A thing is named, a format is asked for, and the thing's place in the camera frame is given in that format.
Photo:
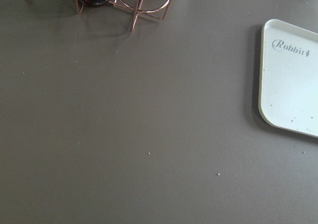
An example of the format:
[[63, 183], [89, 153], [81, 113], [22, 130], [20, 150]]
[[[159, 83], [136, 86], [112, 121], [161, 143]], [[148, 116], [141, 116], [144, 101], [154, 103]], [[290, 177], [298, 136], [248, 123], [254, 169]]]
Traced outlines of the cream rabbit tray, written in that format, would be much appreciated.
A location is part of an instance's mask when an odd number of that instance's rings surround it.
[[318, 136], [318, 35], [278, 19], [261, 34], [258, 109], [269, 125]]

